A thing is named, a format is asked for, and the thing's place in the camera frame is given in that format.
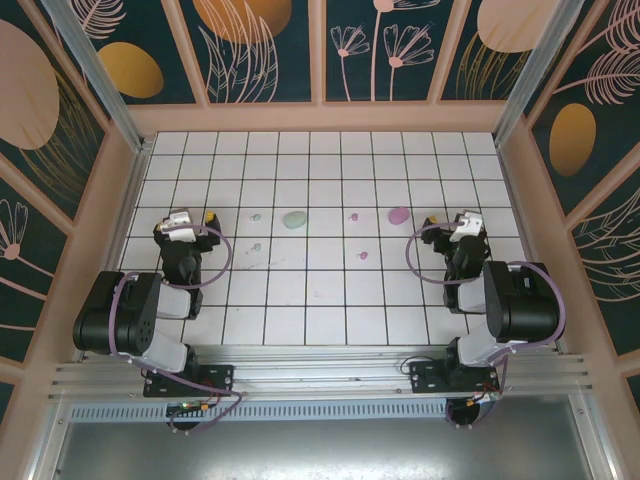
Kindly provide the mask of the grey metal sheet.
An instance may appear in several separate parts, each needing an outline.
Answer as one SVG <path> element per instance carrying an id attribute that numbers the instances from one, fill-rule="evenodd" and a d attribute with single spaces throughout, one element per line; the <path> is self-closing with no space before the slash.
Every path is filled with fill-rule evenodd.
<path id="1" fill-rule="evenodd" d="M 59 410 L 29 480 L 618 480 L 591 414 L 511 398 L 470 428 L 439 418 L 81 423 Z"/>

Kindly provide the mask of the aluminium corner post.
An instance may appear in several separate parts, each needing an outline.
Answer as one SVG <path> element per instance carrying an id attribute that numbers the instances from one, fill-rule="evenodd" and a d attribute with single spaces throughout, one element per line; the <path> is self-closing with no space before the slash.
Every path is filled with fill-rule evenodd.
<path id="1" fill-rule="evenodd" d="M 135 153 L 140 153 L 144 146 L 144 137 L 135 125 L 89 37 L 82 31 L 72 7 L 66 0 L 41 1 L 126 142 Z"/>
<path id="2" fill-rule="evenodd" d="M 585 0 L 558 0 L 507 99 L 493 132 L 500 150 L 518 123 L 537 86 L 549 70 L 557 52 L 576 23 Z"/>

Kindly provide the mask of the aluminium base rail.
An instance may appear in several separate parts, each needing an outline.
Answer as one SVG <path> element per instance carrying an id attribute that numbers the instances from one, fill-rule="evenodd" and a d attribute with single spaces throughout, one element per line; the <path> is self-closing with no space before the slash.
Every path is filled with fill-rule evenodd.
<path id="1" fill-rule="evenodd" d="M 234 366 L 234 388 L 248 400 L 408 398 L 409 358 L 440 357 L 441 346 L 240 346 L 196 349 L 203 364 Z M 57 365 L 49 400 L 140 402 L 144 380 L 138 368 L 95 354 Z M 541 347 L 512 356 L 506 396 L 588 393 L 593 388 L 582 356 Z"/>

